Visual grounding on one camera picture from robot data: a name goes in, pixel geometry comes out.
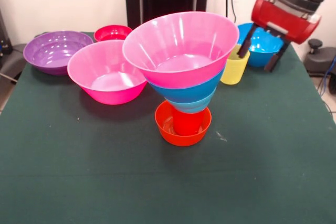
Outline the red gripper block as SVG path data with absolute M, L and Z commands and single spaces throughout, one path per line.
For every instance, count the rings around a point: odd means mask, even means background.
M 291 42 L 301 44 L 316 30 L 321 21 L 321 15 L 309 14 L 294 9 L 280 0 L 256 0 L 251 20 L 254 22 L 243 41 L 238 55 L 243 59 L 251 45 L 251 38 L 257 25 L 282 35 L 280 50 L 264 66 L 266 72 L 273 72 L 275 66 L 287 50 Z

